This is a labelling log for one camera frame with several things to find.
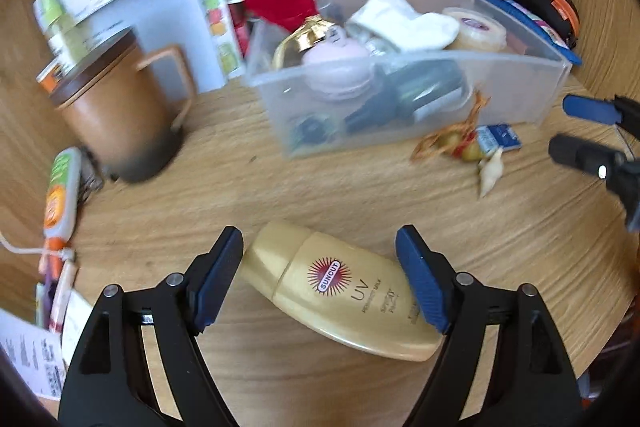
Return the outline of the clear jar with cream lid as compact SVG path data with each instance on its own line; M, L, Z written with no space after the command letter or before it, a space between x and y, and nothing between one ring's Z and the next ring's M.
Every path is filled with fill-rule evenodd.
M506 28L492 17L462 8L446 8L442 14L460 25L450 50L500 53L506 49Z

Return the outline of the gold sunscreen bottle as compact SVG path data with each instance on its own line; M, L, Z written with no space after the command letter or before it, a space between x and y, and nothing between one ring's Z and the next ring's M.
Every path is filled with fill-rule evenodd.
M272 221L246 248L240 275L295 321L369 355L424 362L442 342L397 261L328 234Z

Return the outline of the dark green glass bottle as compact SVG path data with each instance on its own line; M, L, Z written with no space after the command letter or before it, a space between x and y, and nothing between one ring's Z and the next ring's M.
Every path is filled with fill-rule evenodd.
M471 85L455 61L425 61L382 74L381 90L344 119L348 134L394 121L417 124L427 116L457 110L471 95Z

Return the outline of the white cloth drawstring pouch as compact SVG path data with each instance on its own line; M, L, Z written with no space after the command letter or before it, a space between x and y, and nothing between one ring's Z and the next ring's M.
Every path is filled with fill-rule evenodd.
M354 39L384 41L398 52L442 50L457 39L460 23L449 15L421 14L407 0L367 0L344 25Z

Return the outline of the pink round compact case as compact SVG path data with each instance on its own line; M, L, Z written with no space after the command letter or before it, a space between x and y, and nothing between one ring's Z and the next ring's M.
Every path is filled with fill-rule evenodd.
M341 26L332 26L324 39L306 51L302 65L309 67L304 80L309 90L326 101L358 98L370 88L369 64L356 64L369 58L367 48L350 38Z

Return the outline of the red velvet drawstring pouch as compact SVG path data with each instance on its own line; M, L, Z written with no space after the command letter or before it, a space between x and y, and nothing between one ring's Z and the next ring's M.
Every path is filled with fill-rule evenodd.
M320 15L314 0L244 0L247 9L266 22L288 32L274 51L272 66L281 69L286 51L295 44L299 53L310 50L337 28Z

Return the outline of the white printed label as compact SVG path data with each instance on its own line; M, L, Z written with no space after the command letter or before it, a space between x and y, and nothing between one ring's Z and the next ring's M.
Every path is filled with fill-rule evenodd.
M70 292L61 336L62 355L67 367L72 363L78 341L91 312L90 303L73 289Z

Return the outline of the pink lip balm stick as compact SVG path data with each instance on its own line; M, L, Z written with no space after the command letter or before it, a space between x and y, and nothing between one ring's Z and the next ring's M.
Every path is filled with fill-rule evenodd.
M62 332L66 310L77 272L78 266L75 262L67 260L64 263L51 305L48 329L52 333L59 334Z

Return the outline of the blue pencil pouch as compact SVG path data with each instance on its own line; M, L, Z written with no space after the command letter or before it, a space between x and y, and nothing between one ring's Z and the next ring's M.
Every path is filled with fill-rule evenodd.
M574 51L577 36L570 18L563 9L558 10L551 3L543 3L544 9L535 13L515 0L484 1L512 16L545 43L551 44L570 64L582 66L582 58Z

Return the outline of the black orange zip case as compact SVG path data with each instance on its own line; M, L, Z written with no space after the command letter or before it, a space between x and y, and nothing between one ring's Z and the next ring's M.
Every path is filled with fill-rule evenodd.
M572 0L512 0L540 17L556 31L572 50L582 28L578 9Z

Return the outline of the small blue sachet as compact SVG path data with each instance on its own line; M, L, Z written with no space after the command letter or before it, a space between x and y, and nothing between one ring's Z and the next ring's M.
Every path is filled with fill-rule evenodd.
M519 150L522 147L520 138L508 124L480 126L476 128L475 133L477 144L484 155L488 155L499 147L505 152Z

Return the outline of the brown ceramic mug with lid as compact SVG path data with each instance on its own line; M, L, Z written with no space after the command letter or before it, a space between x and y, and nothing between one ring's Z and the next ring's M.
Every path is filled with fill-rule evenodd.
M173 61L186 98L171 106L151 66ZM180 46L151 53L126 28L94 48L49 94L107 176L140 183L160 173L178 154L182 126L196 97L196 86Z

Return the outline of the clear plastic storage bin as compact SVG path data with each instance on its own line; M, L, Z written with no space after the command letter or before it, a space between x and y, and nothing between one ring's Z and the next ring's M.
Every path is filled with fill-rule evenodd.
M256 23L245 82L262 98L272 131L288 157L309 156L420 138L471 112L474 96L488 104L481 124L539 122L547 115L572 64L541 31L488 0L407 0L418 12L461 14L465 27L498 24L500 51L397 53L307 64L296 46L282 68L273 55L288 36Z

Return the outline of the green spray bottle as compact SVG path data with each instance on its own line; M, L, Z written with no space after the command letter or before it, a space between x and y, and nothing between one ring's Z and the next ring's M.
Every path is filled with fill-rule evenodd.
M63 72L75 68L90 52L89 38L76 25L61 0L36 0L35 12L43 35Z

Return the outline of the fruit sticker sheet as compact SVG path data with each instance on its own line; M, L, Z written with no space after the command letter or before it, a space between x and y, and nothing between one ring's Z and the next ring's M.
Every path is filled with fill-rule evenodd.
M227 0L203 0L203 5L222 72L227 79L242 77L244 58Z

